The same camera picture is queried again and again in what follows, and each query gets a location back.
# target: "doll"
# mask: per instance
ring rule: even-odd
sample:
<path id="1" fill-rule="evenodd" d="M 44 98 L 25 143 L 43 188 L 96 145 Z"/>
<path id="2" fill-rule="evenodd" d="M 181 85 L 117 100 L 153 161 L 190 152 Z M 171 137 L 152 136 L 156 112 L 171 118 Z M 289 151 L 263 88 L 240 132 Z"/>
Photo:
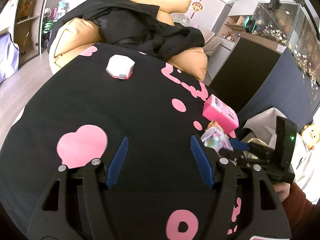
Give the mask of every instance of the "doll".
<path id="1" fill-rule="evenodd" d="M 320 127 L 315 123 L 307 124 L 303 127 L 301 136 L 307 148 L 313 150 L 320 141 Z"/>

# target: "fish tank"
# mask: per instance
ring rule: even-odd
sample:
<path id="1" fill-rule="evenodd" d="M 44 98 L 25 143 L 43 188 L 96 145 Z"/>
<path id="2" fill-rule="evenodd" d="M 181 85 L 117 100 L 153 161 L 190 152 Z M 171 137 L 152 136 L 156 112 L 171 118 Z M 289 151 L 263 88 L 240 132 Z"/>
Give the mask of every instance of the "fish tank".
<path id="1" fill-rule="evenodd" d="M 315 111 L 320 103 L 320 47 L 316 30 L 306 10 L 297 3 L 281 2 L 269 10 L 269 3 L 259 3 L 252 19 L 253 34 L 288 47 L 300 68 Z"/>

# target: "pink box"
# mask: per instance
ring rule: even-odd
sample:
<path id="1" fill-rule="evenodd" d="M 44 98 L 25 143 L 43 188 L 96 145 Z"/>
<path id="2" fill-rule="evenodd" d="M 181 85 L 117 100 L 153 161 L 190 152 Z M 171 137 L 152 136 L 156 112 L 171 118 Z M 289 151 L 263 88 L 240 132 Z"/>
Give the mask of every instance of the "pink box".
<path id="1" fill-rule="evenodd" d="M 239 127 L 235 111 L 214 95 L 209 96 L 204 103 L 202 115 L 210 122 L 216 120 L 226 134 Z"/>

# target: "pink heart print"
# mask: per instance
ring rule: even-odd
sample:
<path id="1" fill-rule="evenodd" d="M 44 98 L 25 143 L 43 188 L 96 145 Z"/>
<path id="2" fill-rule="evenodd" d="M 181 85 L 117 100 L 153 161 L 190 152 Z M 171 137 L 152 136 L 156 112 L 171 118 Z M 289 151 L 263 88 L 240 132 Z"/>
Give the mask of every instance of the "pink heart print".
<path id="1" fill-rule="evenodd" d="M 85 51 L 83 51 L 80 55 L 90 57 L 90 56 L 92 56 L 92 53 L 96 52 L 97 50 L 98 50 L 97 47 L 91 46 L 91 47 L 87 48 Z"/>
<path id="2" fill-rule="evenodd" d="M 108 137 L 98 126 L 86 124 L 76 132 L 64 134 L 57 145 L 62 164 L 69 169 L 82 167 L 94 158 L 100 158 L 107 148 Z"/>

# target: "brown sleeve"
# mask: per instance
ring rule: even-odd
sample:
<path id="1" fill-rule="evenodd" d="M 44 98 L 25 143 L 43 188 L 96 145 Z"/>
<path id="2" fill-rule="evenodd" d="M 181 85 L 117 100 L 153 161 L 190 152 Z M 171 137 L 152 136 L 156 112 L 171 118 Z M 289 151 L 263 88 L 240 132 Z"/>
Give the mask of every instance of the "brown sleeve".
<path id="1" fill-rule="evenodd" d="M 307 226 L 309 215 L 315 206 L 306 199 L 306 194 L 295 183 L 291 184 L 290 195 L 282 205 L 294 236 Z"/>

